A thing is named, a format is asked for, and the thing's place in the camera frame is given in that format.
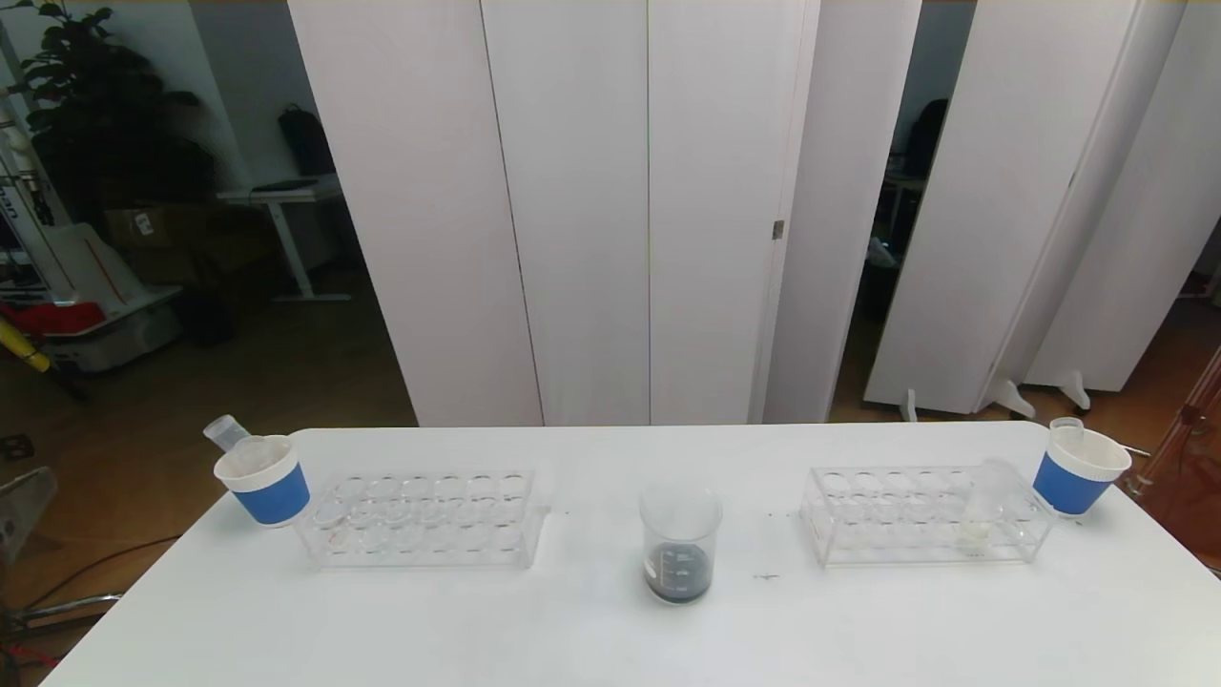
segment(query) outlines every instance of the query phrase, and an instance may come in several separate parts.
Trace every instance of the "blue paper cup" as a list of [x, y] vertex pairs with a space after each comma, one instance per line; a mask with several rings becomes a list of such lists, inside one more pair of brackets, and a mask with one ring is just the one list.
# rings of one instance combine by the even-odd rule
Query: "blue paper cup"
[[[267, 460], [271, 465], [263, 467]], [[250, 472], [250, 465], [260, 469]], [[287, 437], [243, 439], [216, 461], [212, 475], [264, 527], [288, 525], [309, 504], [305, 475], [293, 450], [293, 441]]]
[[1078, 516], [1129, 467], [1132, 456], [1115, 441], [1077, 419], [1060, 419], [1051, 422], [1034, 491], [1056, 513]]

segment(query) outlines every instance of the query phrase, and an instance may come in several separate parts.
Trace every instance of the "white desk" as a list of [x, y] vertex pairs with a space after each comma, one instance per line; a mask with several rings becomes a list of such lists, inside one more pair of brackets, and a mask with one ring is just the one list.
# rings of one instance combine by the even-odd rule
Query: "white desk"
[[284, 203], [317, 203], [319, 200], [343, 195], [343, 188], [339, 187], [339, 177], [337, 174], [328, 173], [313, 178], [316, 178], [317, 183], [300, 188], [291, 188], [288, 190], [226, 190], [217, 193], [216, 198], [232, 204], [266, 205], [267, 212], [271, 215], [271, 221], [276, 225], [280, 243], [284, 248], [284, 257], [288, 260], [288, 267], [292, 270], [293, 278], [297, 281], [297, 288], [300, 290], [299, 295], [276, 298], [277, 300], [350, 300], [352, 295], [347, 293], [314, 292], [314, 284], [310, 283], [309, 273], [305, 271], [305, 262], [302, 261], [300, 251], [297, 249], [297, 240], [293, 238], [293, 232], [288, 226], [288, 218], [284, 217]]
[[[535, 566], [315, 572], [292, 530], [226, 495], [50, 675], [48, 687], [420, 685], [1221, 685], [1221, 583], [1115, 489], [1033, 565], [823, 571], [795, 510], [812, 465], [1027, 473], [1031, 423], [305, 431], [332, 471], [548, 461]], [[716, 578], [689, 608], [641, 581], [636, 494], [708, 473]]]

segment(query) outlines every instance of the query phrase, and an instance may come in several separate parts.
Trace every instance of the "glass beaker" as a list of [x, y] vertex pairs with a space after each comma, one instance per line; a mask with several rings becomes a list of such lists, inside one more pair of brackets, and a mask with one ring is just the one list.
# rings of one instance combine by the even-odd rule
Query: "glass beaker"
[[720, 498], [695, 484], [654, 484], [640, 495], [645, 582], [663, 602], [690, 604], [712, 586]]

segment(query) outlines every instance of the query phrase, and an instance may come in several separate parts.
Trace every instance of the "green leaves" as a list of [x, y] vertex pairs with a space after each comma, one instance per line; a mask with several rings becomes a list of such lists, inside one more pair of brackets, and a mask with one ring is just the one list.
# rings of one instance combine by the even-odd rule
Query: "green leaves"
[[110, 7], [83, 16], [55, 1], [18, 0], [12, 7], [55, 20], [43, 32], [42, 51], [21, 62], [33, 98], [48, 105], [26, 121], [51, 182], [78, 220], [100, 221], [103, 182], [129, 198], [210, 194], [215, 159], [172, 121], [179, 107], [199, 106], [199, 98], [167, 90], [144, 55], [109, 40]]

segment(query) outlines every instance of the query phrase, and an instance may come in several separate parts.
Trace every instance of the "white partition panel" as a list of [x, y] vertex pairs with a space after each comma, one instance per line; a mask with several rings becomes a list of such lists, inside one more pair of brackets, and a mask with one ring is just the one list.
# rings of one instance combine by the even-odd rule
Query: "white partition panel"
[[420, 425], [540, 425], [479, 1], [289, 9]]
[[763, 422], [827, 420], [919, 11], [819, 12]]
[[1134, 4], [979, 2], [866, 400], [976, 409]]
[[[1183, 6], [1183, 2], [1154, 0], [1137, 4], [1103, 109], [1005, 343], [994, 379], [1022, 383], [1031, 370], [1144, 120]], [[991, 400], [984, 397], [982, 405]]]
[[1118, 392], [1221, 215], [1221, 5], [1188, 2], [1098, 229], [1026, 381]]
[[788, 218], [800, 145], [806, 12], [806, 0], [648, 4], [654, 425], [750, 420], [773, 222]]
[[546, 425], [648, 425], [645, 0], [484, 0]]

